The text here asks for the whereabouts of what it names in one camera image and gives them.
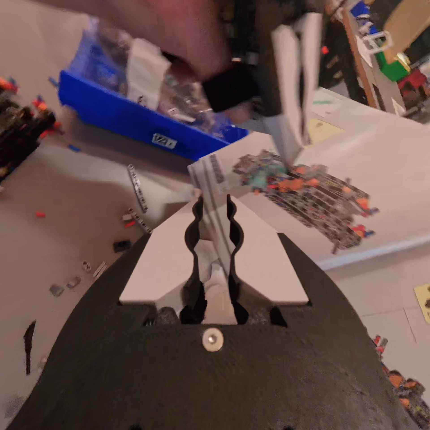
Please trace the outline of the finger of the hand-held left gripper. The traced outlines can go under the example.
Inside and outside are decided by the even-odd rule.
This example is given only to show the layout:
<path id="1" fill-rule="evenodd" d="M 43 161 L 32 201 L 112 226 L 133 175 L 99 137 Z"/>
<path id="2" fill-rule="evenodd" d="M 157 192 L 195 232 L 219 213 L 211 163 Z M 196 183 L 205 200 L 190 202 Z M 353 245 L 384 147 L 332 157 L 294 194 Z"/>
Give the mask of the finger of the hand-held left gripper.
<path id="1" fill-rule="evenodd" d="M 260 68 L 261 111 L 254 109 L 237 126 L 270 135 L 283 163 L 291 166 L 303 150 L 299 40 L 290 26 L 280 25 L 271 32 L 269 48 L 272 70 Z"/>
<path id="2" fill-rule="evenodd" d="M 320 13 L 307 13 L 302 20 L 302 139 L 304 146 L 310 144 L 308 125 L 314 92 L 318 88 L 319 82 L 322 21 L 323 15 Z"/>

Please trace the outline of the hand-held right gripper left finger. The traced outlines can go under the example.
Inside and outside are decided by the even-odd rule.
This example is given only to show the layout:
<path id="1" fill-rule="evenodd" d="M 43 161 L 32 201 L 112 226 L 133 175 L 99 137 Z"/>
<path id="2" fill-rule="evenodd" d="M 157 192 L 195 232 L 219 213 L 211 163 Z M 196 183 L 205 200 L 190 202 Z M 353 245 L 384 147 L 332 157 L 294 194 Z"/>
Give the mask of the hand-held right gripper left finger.
<path id="1" fill-rule="evenodd" d="M 122 305 L 172 309 L 182 323 L 200 324 L 207 308 L 200 280 L 199 224 L 203 197 L 193 197 L 153 230 L 119 297 Z"/>

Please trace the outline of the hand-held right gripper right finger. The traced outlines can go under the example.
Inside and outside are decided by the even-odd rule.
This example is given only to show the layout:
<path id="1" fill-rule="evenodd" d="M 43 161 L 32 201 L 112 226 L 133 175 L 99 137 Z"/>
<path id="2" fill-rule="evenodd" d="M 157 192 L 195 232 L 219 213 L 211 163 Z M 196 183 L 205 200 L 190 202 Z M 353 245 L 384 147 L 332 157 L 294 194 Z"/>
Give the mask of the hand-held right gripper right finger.
<path id="1" fill-rule="evenodd" d="M 227 195 L 228 287 L 238 324 L 286 324 L 281 307 L 306 306 L 309 297 L 278 232 L 236 197 Z"/>

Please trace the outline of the lego instruction booklet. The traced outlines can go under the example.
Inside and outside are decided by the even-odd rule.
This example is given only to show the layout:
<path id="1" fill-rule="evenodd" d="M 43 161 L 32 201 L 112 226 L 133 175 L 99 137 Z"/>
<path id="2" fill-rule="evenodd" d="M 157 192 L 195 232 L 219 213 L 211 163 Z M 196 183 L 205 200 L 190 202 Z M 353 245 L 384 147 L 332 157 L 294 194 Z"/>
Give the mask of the lego instruction booklet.
<path id="1" fill-rule="evenodd" d="M 429 244 L 429 126 L 320 89 L 309 133 L 288 168 L 259 132 L 188 166 L 225 267 L 234 249 L 227 195 L 322 269 Z"/>

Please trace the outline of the scattered small lego pieces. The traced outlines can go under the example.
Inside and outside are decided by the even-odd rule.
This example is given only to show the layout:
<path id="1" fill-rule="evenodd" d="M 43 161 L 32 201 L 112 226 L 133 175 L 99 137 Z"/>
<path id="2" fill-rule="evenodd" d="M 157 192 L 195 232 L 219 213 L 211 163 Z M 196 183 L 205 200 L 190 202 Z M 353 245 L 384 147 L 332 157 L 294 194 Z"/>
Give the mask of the scattered small lego pieces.
<path id="1" fill-rule="evenodd" d="M 127 216 L 132 190 L 124 164 L 62 147 L 44 146 L 37 153 L 40 169 L 32 179 L 37 218 L 55 246 L 55 266 L 72 277 L 95 280 L 139 236 Z"/>

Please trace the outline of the short grey lego beam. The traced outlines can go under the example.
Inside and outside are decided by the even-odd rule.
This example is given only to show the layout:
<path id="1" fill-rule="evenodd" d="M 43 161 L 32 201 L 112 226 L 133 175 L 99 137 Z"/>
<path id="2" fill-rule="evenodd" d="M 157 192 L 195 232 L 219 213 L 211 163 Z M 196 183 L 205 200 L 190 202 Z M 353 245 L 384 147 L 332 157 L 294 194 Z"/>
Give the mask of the short grey lego beam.
<path id="1" fill-rule="evenodd" d="M 120 219 L 125 223 L 126 228 L 129 228 L 133 225 L 138 225 L 146 234 L 152 234 L 152 229 L 133 208 L 129 208 Z"/>

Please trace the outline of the long grey lego beam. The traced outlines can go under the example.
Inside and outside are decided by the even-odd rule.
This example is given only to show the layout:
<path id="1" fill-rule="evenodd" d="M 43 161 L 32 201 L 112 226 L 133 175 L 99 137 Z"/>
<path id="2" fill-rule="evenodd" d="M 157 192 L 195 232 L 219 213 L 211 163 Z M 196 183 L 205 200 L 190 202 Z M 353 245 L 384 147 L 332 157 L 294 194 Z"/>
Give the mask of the long grey lego beam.
<path id="1" fill-rule="evenodd" d="M 144 198 L 143 192 L 141 190 L 140 181 L 136 175 L 135 168 L 132 164 L 127 165 L 127 172 L 131 180 L 131 183 L 133 185 L 134 192 L 135 192 L 138 204 L 141 208 L 141 211 L 143 214 L 146 214 L 148 211 L 147 202 L 146 202 L 146 199 Z"/>

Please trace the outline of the orange black lego assembly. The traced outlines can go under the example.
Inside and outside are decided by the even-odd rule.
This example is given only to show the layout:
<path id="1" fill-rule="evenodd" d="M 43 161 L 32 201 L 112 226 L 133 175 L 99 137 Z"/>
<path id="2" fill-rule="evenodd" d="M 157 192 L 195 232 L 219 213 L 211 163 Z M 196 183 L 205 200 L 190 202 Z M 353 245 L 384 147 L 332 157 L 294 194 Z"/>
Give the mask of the orange black lego assembly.
<path id="1" fill-rule="evenodd" d="M 416 379 L 404 378 L 398 370 L 391 370 L 385 366 L 383 354 L 388 344 L 386 338 L 377 335 L 372 341 L 380 359 L 382 371 L 389 378 L 401 405 L 420 429 L 428 430 L 430 428 L 430 409 L 422 398 L 426 388 Z"/>

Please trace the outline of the black orange lego model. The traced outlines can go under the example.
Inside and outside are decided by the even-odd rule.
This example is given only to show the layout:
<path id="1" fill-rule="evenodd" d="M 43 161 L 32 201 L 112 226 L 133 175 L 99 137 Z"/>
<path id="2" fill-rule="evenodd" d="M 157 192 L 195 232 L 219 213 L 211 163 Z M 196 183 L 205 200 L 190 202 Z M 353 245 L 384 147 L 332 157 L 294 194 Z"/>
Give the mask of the black orange lego model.
<path id="1" fill-rule="evenodd" d="M 19 85 L 13 78 L 0 79 L 0 181 L 11 173 L 40 146 L 49 135 L 63 135 L 62 123 L 38 95 L 31 105 L 14 100 Z"/>

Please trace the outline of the person's left hand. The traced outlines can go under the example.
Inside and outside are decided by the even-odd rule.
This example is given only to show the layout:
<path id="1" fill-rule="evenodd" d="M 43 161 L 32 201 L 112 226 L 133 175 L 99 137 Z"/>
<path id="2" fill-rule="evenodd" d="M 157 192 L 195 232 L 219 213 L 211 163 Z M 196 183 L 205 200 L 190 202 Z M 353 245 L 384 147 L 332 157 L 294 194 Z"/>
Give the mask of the person's left hand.
<path id="1" fill-rule="evenodd" d="M 186 61 L 200 81 L 231 67 L 231 55 L 217 1 L 139 1 L 142 37 Z"/>

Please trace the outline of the wooden shelf unit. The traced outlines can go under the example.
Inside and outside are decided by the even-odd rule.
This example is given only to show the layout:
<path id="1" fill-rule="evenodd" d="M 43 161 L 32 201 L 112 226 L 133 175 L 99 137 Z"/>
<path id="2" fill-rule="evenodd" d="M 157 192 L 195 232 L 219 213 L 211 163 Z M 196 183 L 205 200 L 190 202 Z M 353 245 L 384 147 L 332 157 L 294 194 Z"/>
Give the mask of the wooden shelf unit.
<path id="1" fill-rule="evenodd" d="M 380 71 L 375 55 L 372 53 L 366 53 L 366 57 L 361 55 L 360 44 L 357 43 L 359 27 L 350 12 L 350 9 L 357 3 L 358 1 L 346 1 L 339 8 L 339 13 L 352 52 L 356 75 L 364 91 L 368 106 L 421 123 L 424 122 L 424 119 L 429 121 L 429 94 L 426 94 L 425 100 L 419 101 L 418 98 L 422 97 L 422 93 L 420 90 L 415 90 L 414 97 L 406 97 L 409 106 L 409 109 L 406 110 L 405 99 L 397 83 L 390 81 Z"/>

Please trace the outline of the green box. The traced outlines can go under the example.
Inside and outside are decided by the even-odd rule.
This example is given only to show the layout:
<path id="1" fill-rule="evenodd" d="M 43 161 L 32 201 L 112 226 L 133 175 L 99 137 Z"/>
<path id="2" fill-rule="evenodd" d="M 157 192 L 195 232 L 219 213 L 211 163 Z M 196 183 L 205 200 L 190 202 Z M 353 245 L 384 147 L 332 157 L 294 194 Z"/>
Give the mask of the green box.
<path id="1" fill-rule="evenodd" d="M 398 83 L 411 73 L 410 62 L 397 58 L 397 60 L 388 63 L 385 57 L 385 52 L 378 52 L 375 55 L 379 70 L 392 82 Z"/>

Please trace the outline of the clear plastic bags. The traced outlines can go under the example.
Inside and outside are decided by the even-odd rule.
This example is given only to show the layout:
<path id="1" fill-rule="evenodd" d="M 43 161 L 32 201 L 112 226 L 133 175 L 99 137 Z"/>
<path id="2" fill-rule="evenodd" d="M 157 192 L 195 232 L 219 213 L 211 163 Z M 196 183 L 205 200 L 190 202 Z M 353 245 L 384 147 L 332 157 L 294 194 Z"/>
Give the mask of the clear plastic bags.
<path id="1" fill-rule="evenodd" d="M 126 67 L 134 39 L 127 32 L 91 17 L 69 71 L 127 99 Z M 201 83 L 185 64 L 162 54 L 171 64 L 164 75 L 156 112 L 227 141 L 237 131 L 228 116 L 213 112 Z"/>

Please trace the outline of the white paper bag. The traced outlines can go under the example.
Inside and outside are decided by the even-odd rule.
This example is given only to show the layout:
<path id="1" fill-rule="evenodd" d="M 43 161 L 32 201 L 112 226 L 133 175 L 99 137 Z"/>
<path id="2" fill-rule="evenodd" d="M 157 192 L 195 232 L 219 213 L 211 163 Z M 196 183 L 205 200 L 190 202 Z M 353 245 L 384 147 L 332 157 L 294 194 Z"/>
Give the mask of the white paper bag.
<path id="1" fill-rule="evenodd" d="M 170 64 L 158 46 L 145 39 L 134 39 L 126 67 L 127 99 L 156 111 Z"/>

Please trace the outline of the blue plastic bin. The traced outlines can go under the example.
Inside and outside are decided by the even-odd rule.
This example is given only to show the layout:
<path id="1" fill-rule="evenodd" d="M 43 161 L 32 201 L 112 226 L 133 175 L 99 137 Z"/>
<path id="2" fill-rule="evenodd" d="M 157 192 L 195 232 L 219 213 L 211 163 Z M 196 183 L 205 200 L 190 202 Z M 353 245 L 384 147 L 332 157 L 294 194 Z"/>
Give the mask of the blue plastic bin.
<path id="1" fill-rule="evenodd" d="M 58 98 L 86 124 L 191 160 L 198 160 L 249 134 L 248 130 L 234 126 L 237 131 L 230 134 L 227 141 L 214 138 L 80 78 L 69 71 L 70 64 L 60 72 Z"/>

